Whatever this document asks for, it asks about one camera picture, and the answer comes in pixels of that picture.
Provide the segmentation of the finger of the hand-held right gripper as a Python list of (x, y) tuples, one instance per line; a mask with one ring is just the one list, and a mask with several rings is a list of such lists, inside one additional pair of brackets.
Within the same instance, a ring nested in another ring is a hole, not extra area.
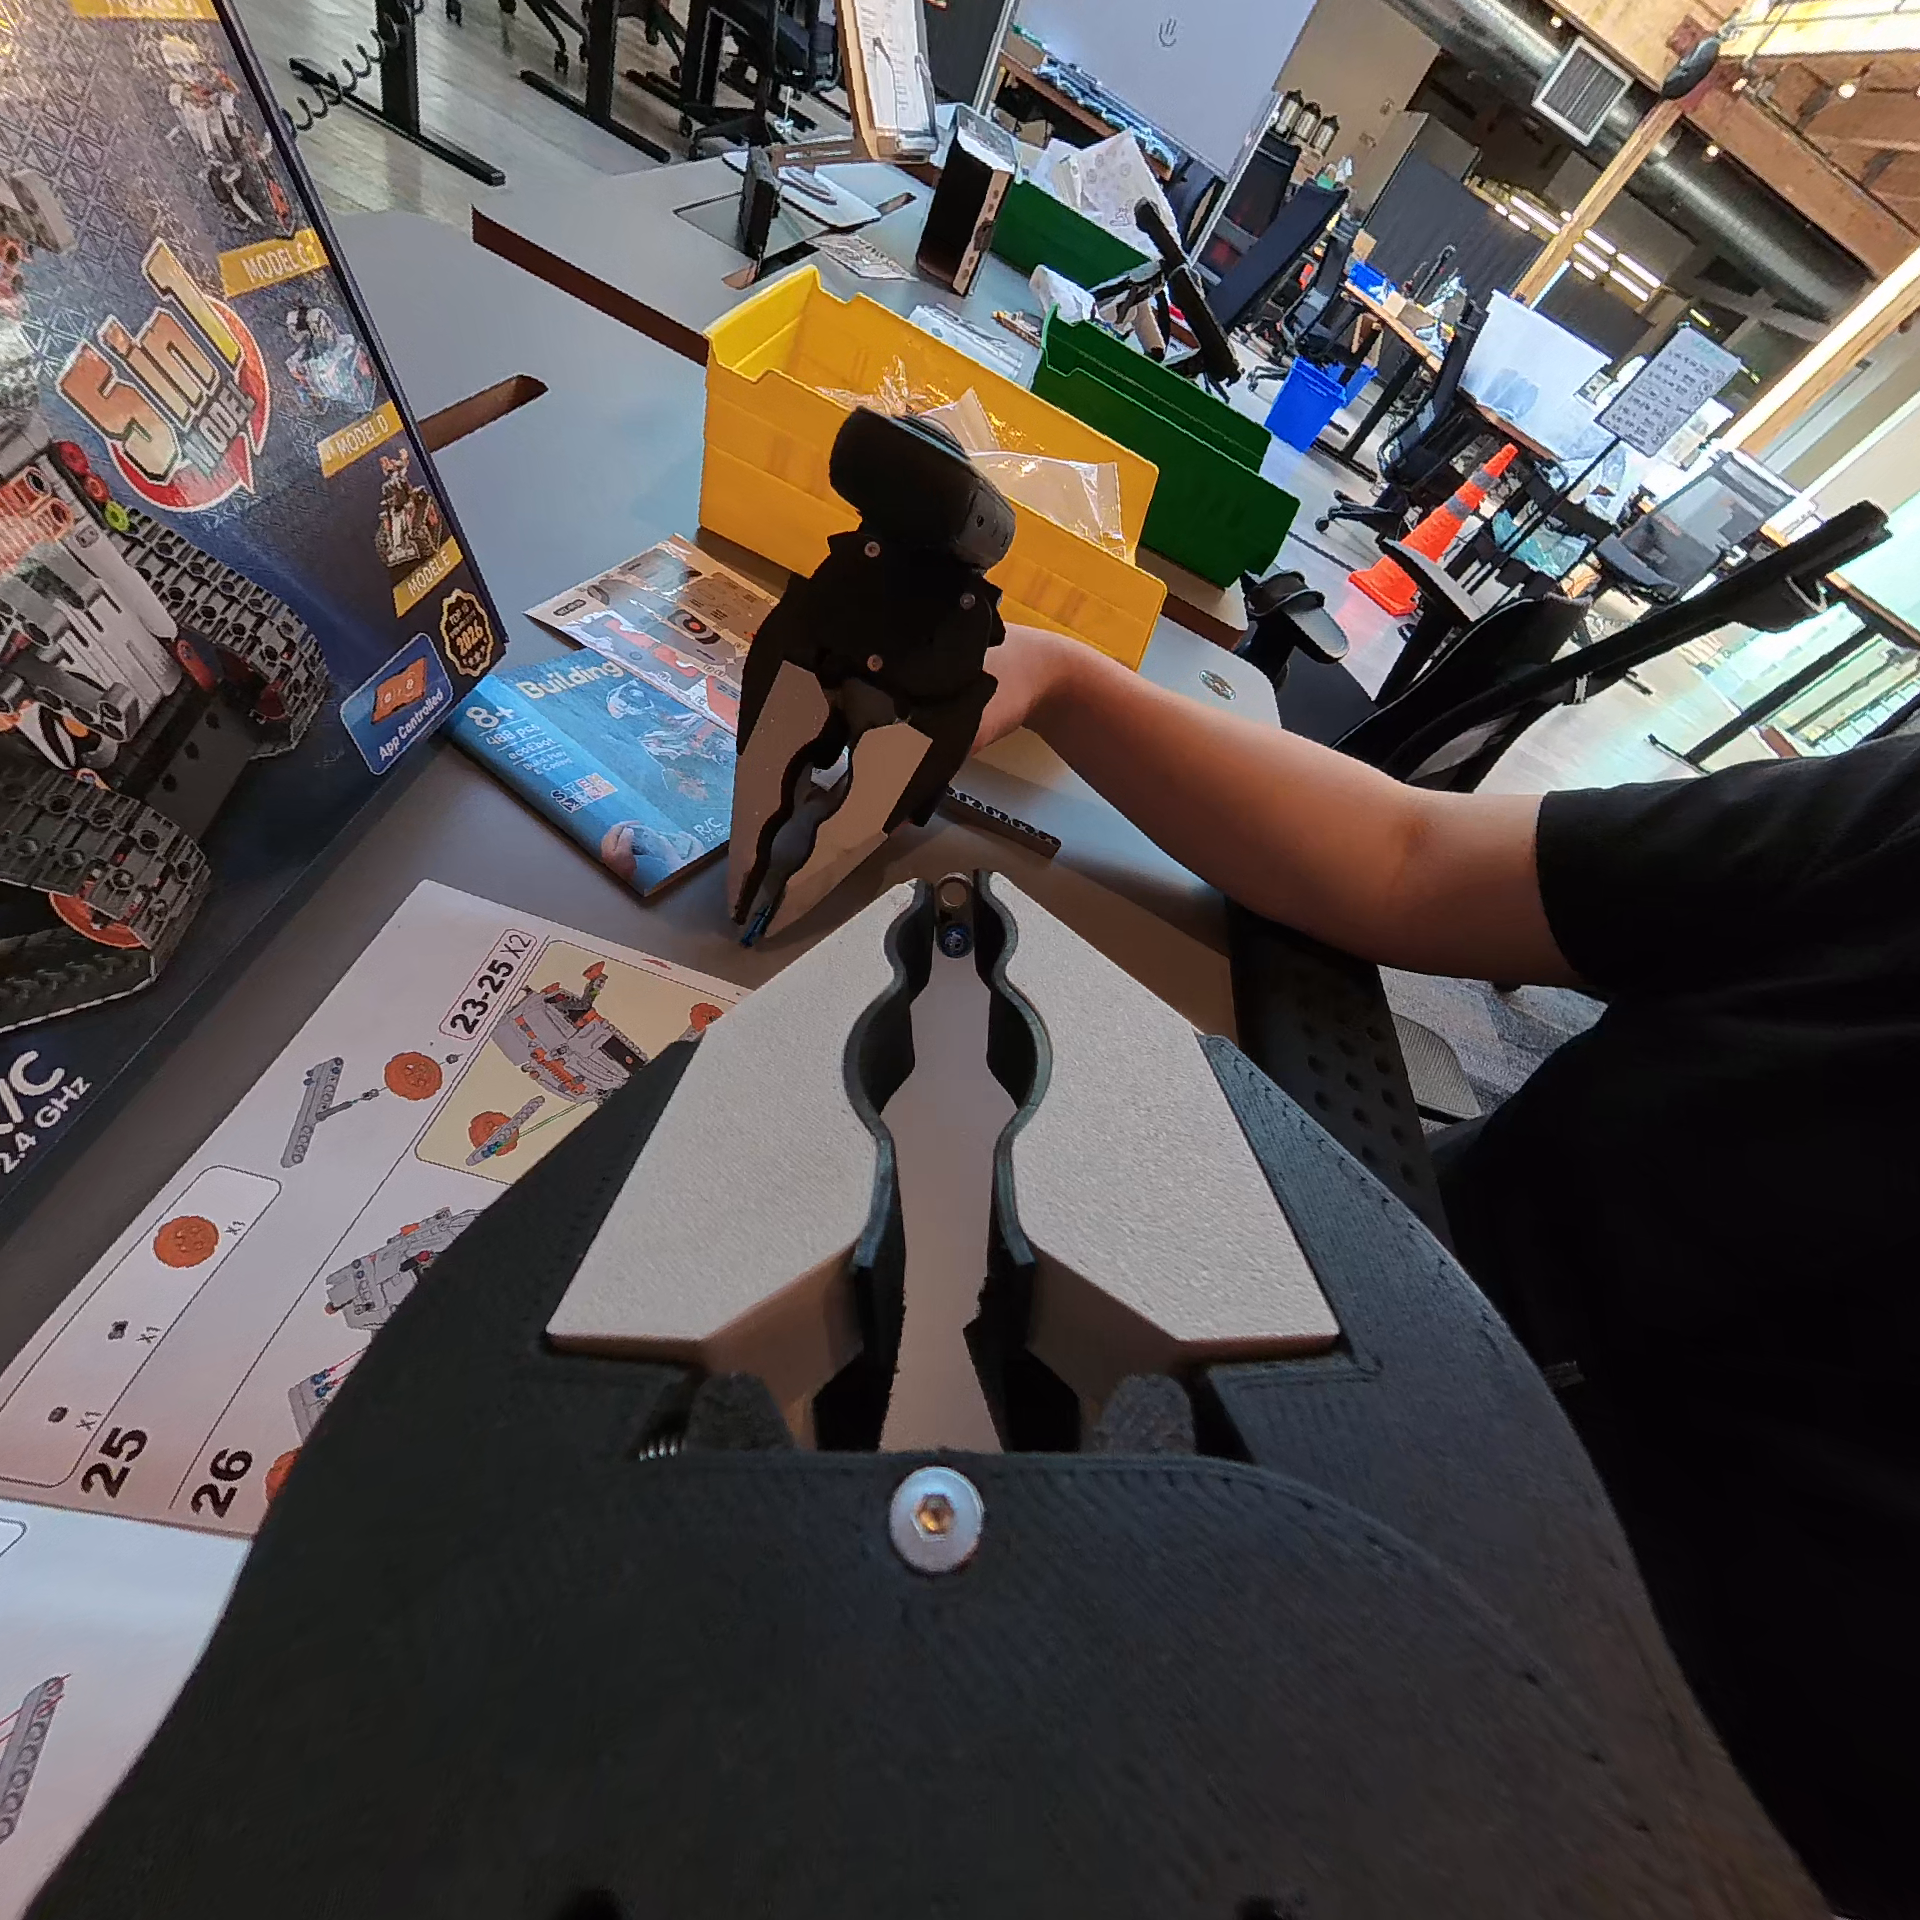
[(781, 889), (766, 937), (802, 918), (883, 846), (930, 744), (914, 727), (873, 727), (857, 738), (835, 784), (800, 776), (760, 879), (760, 889), (769, 881)]
[(802, 775), (824, 784), (842, 776), (842, 713), (813, 671), (781, 665), (757, 710), (740, 713), (737, 733), (728, 898), (744, 927)]

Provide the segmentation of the white sign on stand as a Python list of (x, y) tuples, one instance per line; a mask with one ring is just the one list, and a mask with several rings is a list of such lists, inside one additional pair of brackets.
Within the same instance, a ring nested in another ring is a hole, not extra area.
[(1597, 430), (1657, 457), (1745, 370), (1745, 360), (1696, 326), (1681, 326), (1595, 415)]

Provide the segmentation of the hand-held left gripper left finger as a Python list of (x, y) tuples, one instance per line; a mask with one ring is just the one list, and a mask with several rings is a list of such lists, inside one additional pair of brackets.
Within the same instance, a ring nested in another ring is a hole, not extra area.
[(707, 1027), (547, 1331), (763, 1379), (805, 1445), (875, 1448), (906, 1318), (897, 1144), (932, 895), (901, 881)]

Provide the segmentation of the wooden board with paper sheet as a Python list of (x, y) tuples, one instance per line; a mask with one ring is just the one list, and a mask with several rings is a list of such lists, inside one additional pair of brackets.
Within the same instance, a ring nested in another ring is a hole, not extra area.
[(836, 1), (835, 24), (857, 145), (873, 160), (932, 160), (923, 1)]

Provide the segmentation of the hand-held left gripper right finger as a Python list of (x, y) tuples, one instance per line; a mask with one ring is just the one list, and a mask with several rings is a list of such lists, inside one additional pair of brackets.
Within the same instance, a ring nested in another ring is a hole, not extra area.
[(1184, 1014), (1012, 881), (977, 874), (989, 1274), (966, 1345), (1008, 1448), (1075, 1448), (1126, 1376), (1330, 1353), (1339, 1325)]

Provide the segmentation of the blue robot kit box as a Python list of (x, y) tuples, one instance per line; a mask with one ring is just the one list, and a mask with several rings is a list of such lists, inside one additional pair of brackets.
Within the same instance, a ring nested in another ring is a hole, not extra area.
[(506, 656), (230, 5), (4, 5), (4, 1214)]

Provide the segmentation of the yellow bag bin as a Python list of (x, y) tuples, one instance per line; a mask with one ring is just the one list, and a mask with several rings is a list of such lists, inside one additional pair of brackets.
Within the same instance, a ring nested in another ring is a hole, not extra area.
[(888, 305), (836, 297), (811, 267), (766, 281), (707, 339), (705, 527), (810, 574), (827, 539), (857, 523), (829, 486), (848, 405), (883, 393), (891, 377), (920, 406), (974, 393), (1012, 450), (1117, 470), (1117, 543), (1014, 507), (1014, 542), (993, 569), (1003, 614), (1075, 635), (1126, 666), (1144, 662), (1166, 600), (1163, 581), (1136, 562), (1158, 482), (1153, 462)]

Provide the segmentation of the person's right forearm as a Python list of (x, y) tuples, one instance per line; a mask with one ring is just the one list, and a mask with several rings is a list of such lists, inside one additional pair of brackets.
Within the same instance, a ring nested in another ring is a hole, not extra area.
[(1538, 874), (1541, 797), (1450, 794), (1208, 710), (1081, 640), (1008, 625), (977, 747), (1024, 727), (1222, 895), (1381, 967), (1574, 986)]

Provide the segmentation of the green bin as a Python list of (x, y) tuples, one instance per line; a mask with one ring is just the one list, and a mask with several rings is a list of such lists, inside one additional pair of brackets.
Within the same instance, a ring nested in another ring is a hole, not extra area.
[(1158, 467), (1144, 515), (1148, 547), (1213, 585), (1266, 576), (1298, 501), (1264, 480), (1260, 422), (1059, 307), (1045, 318), (1030, 389)]
[(1090, 291), (1158, 263), (1024, 177), (1008, 183), (1000, 203), (993, 253), (1021, 273), (1048, 267)]

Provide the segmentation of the blue recycling bin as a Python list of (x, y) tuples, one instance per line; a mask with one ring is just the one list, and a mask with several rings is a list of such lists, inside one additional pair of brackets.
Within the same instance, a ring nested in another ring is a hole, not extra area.
[(1297, 354), (1266, 409), (1264, 426), (1275, 440), (1307, 450), (1345, 405), (1345, 377)]

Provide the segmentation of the whiteboard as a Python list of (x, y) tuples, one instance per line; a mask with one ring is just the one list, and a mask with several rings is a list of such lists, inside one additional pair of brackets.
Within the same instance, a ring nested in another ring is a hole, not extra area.
[(1229, 177), (1313, 1), (1020, 1), (1018, 24)]

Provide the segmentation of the small blue booklet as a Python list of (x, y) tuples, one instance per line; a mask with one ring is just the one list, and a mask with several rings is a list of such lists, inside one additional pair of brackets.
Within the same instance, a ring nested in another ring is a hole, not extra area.
[(649, 895), (724, 853), (733, 733), (594, 654), (488, 673), (448, 736)]

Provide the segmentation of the clear plastic bags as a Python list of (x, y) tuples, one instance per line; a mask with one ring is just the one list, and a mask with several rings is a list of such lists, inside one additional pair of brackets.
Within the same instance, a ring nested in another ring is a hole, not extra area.
[(825, 398), (884, 415), (923, 415), (945, 426), (1001, 494), (1107, 552), (1134, 560), (1129, 454), (1084, 431), (1027, 393), (1006, 395), (996, 374), (954, 374), (907, 363), (899, 352), (854, 382), (818, 378)]

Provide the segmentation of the orange traffic cone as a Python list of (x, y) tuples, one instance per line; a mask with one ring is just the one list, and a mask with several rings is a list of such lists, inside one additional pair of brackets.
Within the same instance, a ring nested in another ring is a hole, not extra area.
[[(1470, 480), (1460, 482), (1444, 504), (1430, 509), (1400, 543), (1421, 560), (1440, 562), (1460, 529), (1475, 519), (1500, 474), (1514, 464), (1515, 454), (1518, 446), (1514, 440), (1501, 442), (1500, 453), (1488, 457)], [(1352, 571), (1349, 583), (1396, 616), (1414, 609), (1421, 589), (1413, 574), (1388, 555), (1368, 569)]]

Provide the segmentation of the sticker sheet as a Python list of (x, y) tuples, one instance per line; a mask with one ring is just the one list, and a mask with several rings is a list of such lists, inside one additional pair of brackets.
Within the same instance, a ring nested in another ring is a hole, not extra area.
[(745, 661), (776, 602), (700, 546), (670, 536), (528, 614), (733, 733)]

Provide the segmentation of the dark grey beam piece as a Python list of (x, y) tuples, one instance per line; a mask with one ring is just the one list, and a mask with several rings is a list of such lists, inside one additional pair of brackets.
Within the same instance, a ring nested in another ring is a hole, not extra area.
[(1059, 834), (1048, 831), (1014, 814), (1008, 814), (1001, 806), (989, 805), (957, 785), (949, 785), (945, 791), (940, 799), (940, 810), (961, 825), (970, 825), (977, 831), (994, 834), (1027, 853), (1034, 853), (1036, 857), (1057, 857), (1062, 848)]

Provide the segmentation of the black office chair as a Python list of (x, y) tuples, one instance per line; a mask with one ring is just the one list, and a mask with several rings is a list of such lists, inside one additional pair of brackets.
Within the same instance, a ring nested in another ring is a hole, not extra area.
[(1552, 706), (1729, 623), (1782, 632), (1825, 608), (1832, 574), (1886, 539), (1884, 509), (1857, 502), (1709, 589), (1569, 654), (1586, 608), (1558, 594), (1521, 599), (1458, 631), (1396, 696), (1382, 688), (1368, 713), (1339, 706), (1352, 727), (1336, 730), (1332, 744), (1402, 781), (1470, 793)]
[(1424, 1122), (1480, 1114), (1452, 1043), (1396, 1017), (1374, 965), (1225, 902), (1238, 1048), (1452, 1243)]

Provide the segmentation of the black box with wooden edge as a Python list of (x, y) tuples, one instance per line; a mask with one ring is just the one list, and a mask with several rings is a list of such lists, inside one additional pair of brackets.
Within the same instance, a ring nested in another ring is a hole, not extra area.
[(917, 270), (965, 297), (993, 232), (1006, 190), (1020, 176), (1020, 144), (989, 115), (957, 104), (940, 183), (929, 203)]

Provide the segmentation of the open instruction booklet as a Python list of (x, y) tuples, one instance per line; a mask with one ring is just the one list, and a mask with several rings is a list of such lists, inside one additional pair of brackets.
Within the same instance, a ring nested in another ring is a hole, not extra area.
[(370, 1337), (506, 1183), (739, 998), (421, 881), (8, 1367), (4, 1915), (150, 1738)]

